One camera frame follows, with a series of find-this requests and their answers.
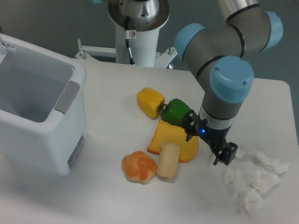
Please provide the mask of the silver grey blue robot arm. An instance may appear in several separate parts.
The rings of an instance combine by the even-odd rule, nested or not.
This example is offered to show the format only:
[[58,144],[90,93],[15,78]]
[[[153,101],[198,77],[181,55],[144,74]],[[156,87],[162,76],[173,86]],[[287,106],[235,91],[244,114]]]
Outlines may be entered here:
[[[170,15],[167,0],[91,0],[106,3],[115,24],[116,62],[152,67],[162,26]],[[278,44],[281,19],[260,8],[258,0],[217,0],[225,17],[224,28],[208,31],[200,24],[182,28],[174,40],[177,56],[204,90],[198,112],[180,121],[187,139],[203,140],[215,162],[230,164],[237,145],[226,141],[234,118],[248,96],[253,79],[251,65],[243,59]]]

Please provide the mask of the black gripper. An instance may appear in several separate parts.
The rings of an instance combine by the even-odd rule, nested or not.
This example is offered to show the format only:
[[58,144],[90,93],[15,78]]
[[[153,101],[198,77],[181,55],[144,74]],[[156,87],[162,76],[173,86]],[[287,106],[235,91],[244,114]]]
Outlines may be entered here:
[[224,165],[229,165],[232,160],[235,159],[238,145],[232,142],[226,142],[226,135],[230,130],[230,127],[226,129],[213,129],[209,127],[208,121],[206,119],[199,118],[197,121],[197,114],[194,110],[188,111],[182,120],[181,127],[186,133],[186,142],[190,141],[195,132],[197,136],[200,137],[206,144],[211,148],[211,151],[215,155],[213,161],[214,165],[217,165],[219,162]]

